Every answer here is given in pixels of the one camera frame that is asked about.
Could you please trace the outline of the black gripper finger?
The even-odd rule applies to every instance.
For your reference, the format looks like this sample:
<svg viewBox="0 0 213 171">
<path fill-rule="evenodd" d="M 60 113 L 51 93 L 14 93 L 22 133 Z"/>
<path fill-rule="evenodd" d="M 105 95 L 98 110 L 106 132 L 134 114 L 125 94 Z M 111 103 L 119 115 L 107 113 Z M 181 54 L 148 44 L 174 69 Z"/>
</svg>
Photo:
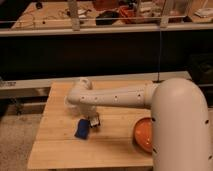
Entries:
<svg viewBox="0 0 213 171">
<path fill-rule="evenodd" d="M 89 121 L 90 121 L 91 128 L 94 128 L 100 125 L 100 119 L 98 116 L 91 117 Z"/>
</svg>

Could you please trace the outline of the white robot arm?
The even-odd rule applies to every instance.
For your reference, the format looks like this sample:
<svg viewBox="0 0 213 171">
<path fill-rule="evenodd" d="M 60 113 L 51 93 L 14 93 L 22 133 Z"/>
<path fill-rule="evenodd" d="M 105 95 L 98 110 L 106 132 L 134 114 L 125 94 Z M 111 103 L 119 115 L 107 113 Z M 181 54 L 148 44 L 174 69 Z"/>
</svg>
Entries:
<svg viewBox="0 0 213 171">
<path fill-rule="evenodd" d="M 208 105 L 200 88 L 187 79 L 96 90 L 81 78 L 66 104 L 91 117 L 96 106 L 149 109 L 153 171 L 213 171 Z"/>
</svg>

